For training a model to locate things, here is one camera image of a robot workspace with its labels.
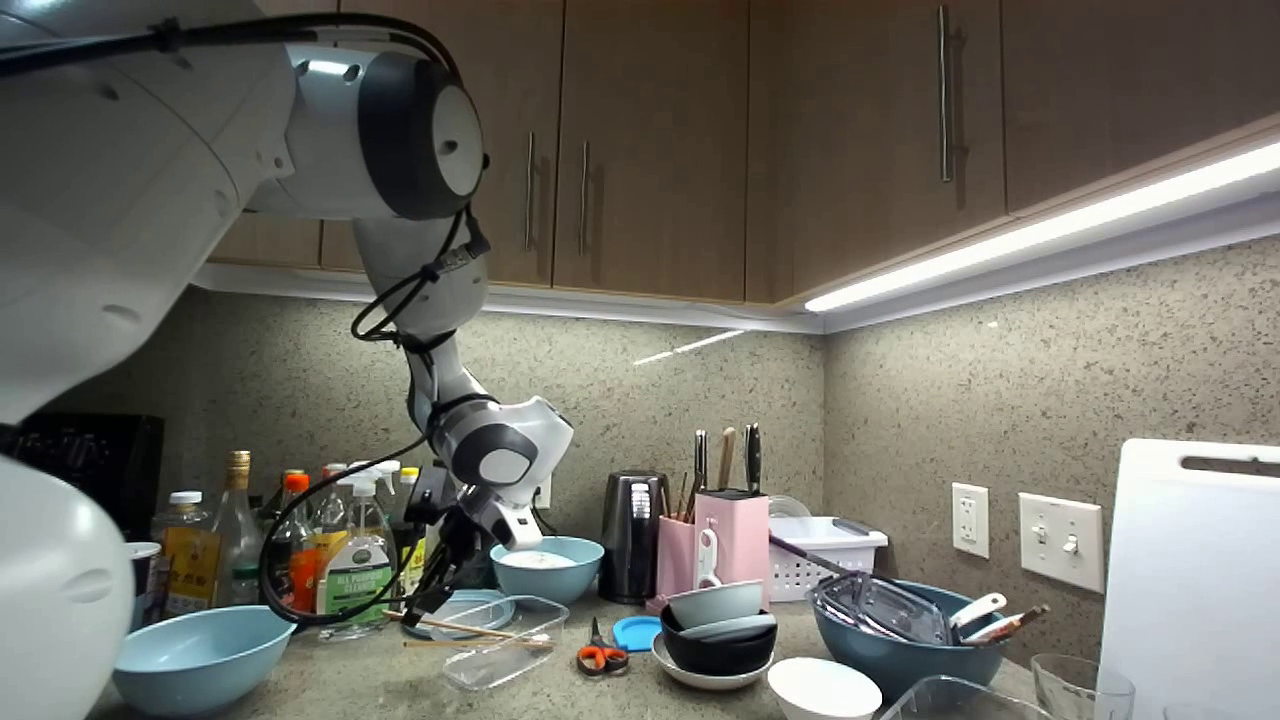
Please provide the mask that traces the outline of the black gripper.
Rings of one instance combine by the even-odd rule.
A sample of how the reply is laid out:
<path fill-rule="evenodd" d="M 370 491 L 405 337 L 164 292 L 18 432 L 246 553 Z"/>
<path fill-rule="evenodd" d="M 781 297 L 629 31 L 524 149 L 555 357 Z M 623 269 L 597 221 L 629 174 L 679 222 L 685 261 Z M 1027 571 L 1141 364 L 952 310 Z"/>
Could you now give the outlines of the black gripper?
<path fill-rule="evenodd" d="M 462 589 L 493 589 L 493 553 L 497 537 L 463 515 L 462 506 L 447 506 L 437 522 L 437 553 L 430 569 L 430 585 L 405 601 L 399 629 L 418 629 L 430 612 L 439 612 Z"/>

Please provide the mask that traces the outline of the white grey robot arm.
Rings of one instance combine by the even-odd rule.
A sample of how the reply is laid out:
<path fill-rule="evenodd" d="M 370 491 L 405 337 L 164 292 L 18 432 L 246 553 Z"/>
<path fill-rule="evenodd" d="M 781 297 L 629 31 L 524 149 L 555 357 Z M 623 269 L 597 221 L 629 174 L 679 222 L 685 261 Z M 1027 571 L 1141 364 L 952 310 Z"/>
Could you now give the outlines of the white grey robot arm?
<path fill-rule="evenodd" d="M 456 357 L 485 302 L 488 152 L 451 53 L 382 12 L 0 0 L 0 425 L 127 359 L 250 213 L 344 221 L 462 520 L 541 537 L 574 444 Z"/>

